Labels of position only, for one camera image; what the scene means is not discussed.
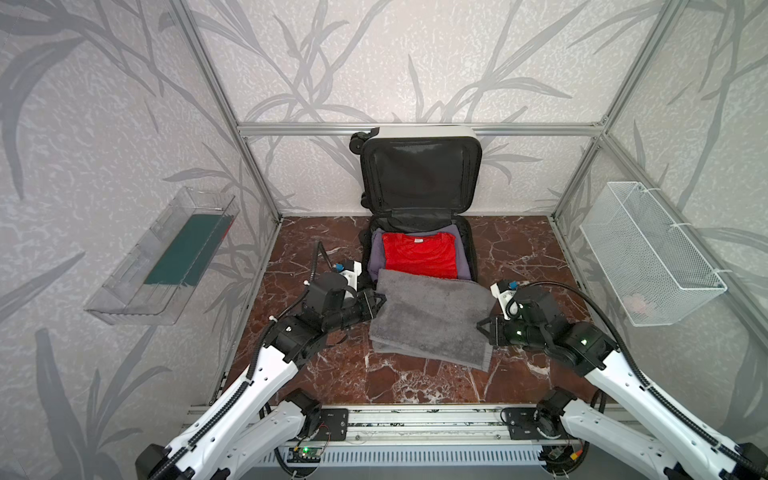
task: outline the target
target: transparent plastic tray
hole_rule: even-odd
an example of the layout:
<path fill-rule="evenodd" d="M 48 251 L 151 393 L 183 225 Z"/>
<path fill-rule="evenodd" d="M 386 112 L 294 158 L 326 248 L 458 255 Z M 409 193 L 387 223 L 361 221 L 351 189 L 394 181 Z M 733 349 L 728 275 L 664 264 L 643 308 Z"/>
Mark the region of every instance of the transparent plastic tray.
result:
<path fill-rule="evenodd" d="M 85 310 L 111 325 L 176 323 L 240 212 L 234 200 L 183 187 Z"/>

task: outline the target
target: suitcase lid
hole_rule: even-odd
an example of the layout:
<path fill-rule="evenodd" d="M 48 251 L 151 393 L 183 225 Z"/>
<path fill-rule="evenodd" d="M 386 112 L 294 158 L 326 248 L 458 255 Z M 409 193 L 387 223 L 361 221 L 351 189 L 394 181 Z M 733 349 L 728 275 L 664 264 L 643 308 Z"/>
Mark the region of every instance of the suitcase lid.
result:
<path fill-rule="evenodd" d="M 393 210 L 467 211 L 475 196 L 482 147 L 470 127 L 393 126 L 355 134 L 365 187 L 363 206 Z"/>

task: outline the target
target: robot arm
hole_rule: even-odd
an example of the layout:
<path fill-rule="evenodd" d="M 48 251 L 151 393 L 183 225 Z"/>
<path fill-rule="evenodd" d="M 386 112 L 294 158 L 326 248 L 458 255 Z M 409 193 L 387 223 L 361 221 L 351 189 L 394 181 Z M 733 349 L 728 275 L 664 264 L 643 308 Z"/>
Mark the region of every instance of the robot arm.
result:
<path fill-rule="evenodd" d="M 491 290 L 504 315 L 482 320 L 478 329 L 495 346 L 544 350 L 615 399 L 655 439 L 610 420 L 560 389 L 538 405 L 545 429 L 561 423 L 569 434 L 594 443 L 648 478 L 760 478 L 757 472 L 764 471 L 768 457 L 759 449 L 737 445 L 672 399 L 637 368 L 616 332 L 618 343 L 591 323 L 569 323 L 540 284 L 561 285 L 540 282 L 515 291 L 512 282 L 496 283 Z M 565 287 L 604 316 L 583 293 Z M 609 320 L 606 324 L 613 329 Z"/>
<path fill-rule="evenodd" d="M 300 389 L 265 418 L 259 412 L 326 347 L 329 333 L 371 320 L 386 301 L 370 288 L 356 290 L 360 262 L 334 270 L 310 275 L 300 313 L 270 317 L 256 361 L 197 422 L 165 448 L 150 445 L 141 453 L 139 480 L 236 480 L 276 446 L 318 429 L 320 403 Z"/>

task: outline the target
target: cable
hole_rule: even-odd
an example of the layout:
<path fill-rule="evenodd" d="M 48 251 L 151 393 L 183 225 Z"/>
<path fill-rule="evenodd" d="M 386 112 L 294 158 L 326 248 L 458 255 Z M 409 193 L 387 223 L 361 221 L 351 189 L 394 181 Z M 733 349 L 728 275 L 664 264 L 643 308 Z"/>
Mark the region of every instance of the cable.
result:
<path fill-rule="evenodd" d="M 678 420 L 680 420 L 682 423 L 684 423 L 689 429 L 693 430 L 697 435 L 699 435 L 704 441 L 712 445 L 713 447 L 717 447 L 718 452 L 722 452 L 733 460 L 738 465 L 742 466 L 746 470 L 749 470 L 754 475 L 758 475 L 761 478 L 768 478 L 768 471 L 761 470 L 757 467 L 757 465 L 753 464 L 743 456 L 739 455 L 737 452 L 734 452 L 733 450 L 729 449 L 725 445 L 721 445 L 720 442 L 714 438 L 712 435 L 710 435 L 706 430 L 702 429 L 697 423 L 695 423 L 693 420 L 689 419 L 684 413 L 682 413 L 675 405 L 673 405 L 669 399 L 667 399 L 661 392 L 656 390 L 651 384 L 648 378 L 645 376 L 645 374 L 640 370 L 640 367 L 637 366 L 637 363 L 634 361 L 634 358 L 632 357 L 629 348 L 627 347 L 627 344 L 624 342 L 624 339 L 621 338 L 621 334 L 619 334 L 618 330 L 616 330 L 616 327 L 614 324 L 608 319 L 608 315 L 605 314 L 605 312 L 592 300 L 592 298 L 589 297 L 586 293 L 582 292 L 578 288 L 574 288 L 567 283 L 561 283 L 561 282 L 552 282 L 549 280 L 541 280 L 538 282 L 532 282 L 528 285 L 525 285 L 522 288 L 527 288 L 529 286 L 534 285 L 554 285 L 559 286 L 560 288 L 565 288 L 566 290 L 569 290 L 573 293 L 576 293 L 579 295 L 589 306 L 592 307 L 592 309 L 596 312 L 596 314 L 600 317 L 601 320 L 605 323 L 605 326 L 608 328 L 608 330 L 611 332 L 611 335 L 616 340 L 616 343 L 619 345 L 619 350 L 621 351 L 621 354 L 624 355 L 624 358 L 627 360 L 627 364 L 629 365 L 629 368 L 632 370 L 632 373 L 635 374 L 637 379 L 640 381 L 641 385 L 645 390 L 647 390 L 656 400 L 659 401 L 661 405 L 664 406 L 665 409 L 667 409 L 669 412 L 672 413 L 675 417 L 677 417 Z"/>
<path fill-rule="evenodd" d="M 285 460 L 283 460 L 283 454 L 280 453 L 280 449 L 277 449 L 277 448 L 275 448 L 275 459 L 277 460 L 277 464 L 280 465 L 280 468 L 282 468 L 285 473 L 290 475 L 291 478 L 307 478 L 317 471 L 317 467 L 315 467 L 312 469 L 311 472 L 304 475 L 303 473 L 299 473 L 297 469 L 291 470 L 288 467 L 288 464 L 286 464 Z"/>
<path fill-rule="evenodd" d="M 592 400 L 589 402 L 589 406 L 594 408 L 598 400 L 600 400 L 600 406 L 598 406 L 598 411 L 600 413 L 603 413 L 605 411 L 605 402 L 607 400 L 607 395 L 605 392 L 603 392 L 600 389 L 595 390 L 594 394 L 592 395 Z M 579 467 L 582 463 L 584 463 L 584 460 L 587 458 L 587 453 L 589 452 L 589 442 L 583 442 L 581 439 L 577 439 L 581 443 L 581 453 L 575 460 L 564 460 L 564 461 L 558 461 L 558 460 L 546 460 L 547 463 L 546 467 L 550 467 L 551 465 L 569 465 L 568 467 L 559 467 L 559 468 L 544 468 L 547 472 L 551 473 L 552 475 L 557 475 L 558 470 L 560 470 L 563 475 L 568 475 L 572 473 L 576 468 Z M 571 450 L 574 451 L 574 453 L 577 453 L 576 450 L 571 446 Z"/>
<path fill-rule="evenodd" d="M 518 310 L 517 313 L 512 314 L 511 308 L 512 308 L 512 305 L 514 305 L 514 304 L 515 304 L 515 302 L 513 300 L 509 300 L 507 302 L 507 304 L 504 305 L 504 313 L 507 314 L 507 318 L 509 318 L 510 320 L 517 318 L 519 313 L 520 313 L 519 310 Z"/>
<path fill-rule="evenodd" d="M 326 439 L 326 444 L 323 445 L 323 450 L 320 450 L 320 456 L 321 457 L 323 456 L 323 453 L 326 452 L 326 449 L 328 448 L 328 444 L 331 443 L 331 429 L 328 428 L 328 425 L 326 425 L 325 423 L 321 423 L 320 426 L 317 427 L 317 428 L 321 429 L 322 427 L 325 427 L 326 430 L 328 430 L 328 438 Z"/>
<path fill-rule="evenodd" d="M 233 394 L 233 395 L 230 397 L 230 399 L 229 399 L 229 400 L 227 400 L 227 402 L 224 404 L 224 406 L 223 406 L 223 407 L 221 407 L 221 409 L 220 409 L 218 412 L 216 412 L 216 413 L 214 414 L 214 416 L 212 416 L 212 417 L 210 418 L 210 420 L 208 420 L 208 421 L 205 423 L 205 425 L 203 425 L 203 426 L 200 428 L 200 430 L 198 430 L 198 431 L 197 431 L 197 433 L 196 433 L 195 435 L 193 435 L 193 436 L 192 436 L 192 438 L 191 438 L 191 439 L 189 439 L 189 441 L 187 442 L 187 446 L 182 446 L 182 447 L 180 447 L 180 448 L 179 448 L 179 449 L 176 451 L 176 453 L 174 453 L 174 456 L 170 457 L 170 458 L 168 459 L 168 461 L 167 461 L 167 462 L 165 462 L 165 463 L 164 463 L 164 464 L 163 464 L 163 465 L 162 465 L 162 466 L 161 466 L 161 467 L 160 467 L 160 468 L 159 468 L 159 469 L 158 469 L 158 470 L 157 470 L 157 471 L 156 471 L 156 472 L 155 472 L 155 473 L 154 473 L 154 474 L 153 474 L 153 475 L 150 477 L 150 480 L 159 480 L 160 478 L 163 478 L 163 477 L 164 477 L 164 476 L 165 476 L 165 475 L 168 473 L 168 471 L 169 471 L 171 468 L 173 468 L 173 467 L 174 467 L 174 466 L 175 466 L 175 465 L 178 463 L 178 461 L 181 459 L 181 457 L 183 457 L 184 455 L 186 455 L 186 453 L 189 451 L 189 449 L 188 449 L 187 447 L 189 447 L 189 448 L 193 448 L 193 447 L 194 447 L 194 446 L 197 444 L 197 442 L 199 442 L 199 441 L 200 441 L 200 439 L 202 439 L 202 438 L 203 438 L 203 436 L 204 436 L 206 433 L 208 433 L 208 431 L 209 431 L 210 429 L 212 429 L 212 428 L 214 427 L 214 425 L 216 425 L 216 423 L 217 423 L 219 420 L 221 420 L 221 418 L 222 418 L 222 417 L 223 417 L 223 416 L 224 416 L 224 415 L 225 415 L 227 412 L 229 412 L 229 411 L 230 411 L 230 409 L 231 409 L 231 408 L 232 408 L 232 406 L 235 404 L 235 402 L 237 402 L 237 400 L 238 400 L 238 399 L 239 399 L 239 398 L 240 398 L 240 397 L 243 395 L 243 392 L 245 392 L 245 389 L 246 389 L 246 388 L 248 388 L 248 385 L 249 385 L 249 384 L 250 384 L 249 382 L 245 382 L 245 381 L 244 381 L 244 382 L 242 382 L 242 383 L 240 384 L 240 386 L 239 386 L 239 387 L 237 387 L 237 390 L 235 391 L 235 393 L 234 393 L 234 394 Z"/>
<path fill-rule="evenodd" d="M 325 259 L 326 264 L 328 265 L 328 270 L 333 271 L 333 263 L 331 263 L 331 259 L 328 258 L 328 253 L 326 253 L 326 249 L 323 248 L 323 242 L 318 240 L 316 245 L 319 247 L 320 253 L 323 255 L 323 258 Z"/>

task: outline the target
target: folded gray towel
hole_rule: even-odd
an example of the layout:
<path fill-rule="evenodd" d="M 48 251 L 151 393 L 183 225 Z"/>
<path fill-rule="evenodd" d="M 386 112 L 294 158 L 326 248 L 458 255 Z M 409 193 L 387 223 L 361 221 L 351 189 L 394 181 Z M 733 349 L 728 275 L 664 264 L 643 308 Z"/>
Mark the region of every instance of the folded gray towel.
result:
<path fill-rule="evenodd" d="M 469 280 L 379 271 L 386 303 L 371 321 L 371 340 L 402 353 L 488 371 L 493 348 L 475 328 L 489 315 L 490 290 Z"/>
<path fill-rule="evenodd" d="M 431 359 L 431 356 L 422 355 L 416 352 L 411 352 L 410 350 L 405 349 L 399 349 L 396 346 L 387 345 L 386 343 L 381 342 L 372 342 L 373 343 L 373 351 L 376 353 L 399 353 L 400 355 L 410 355 L 410 356 L 421 356 L 426 359 Z"/>

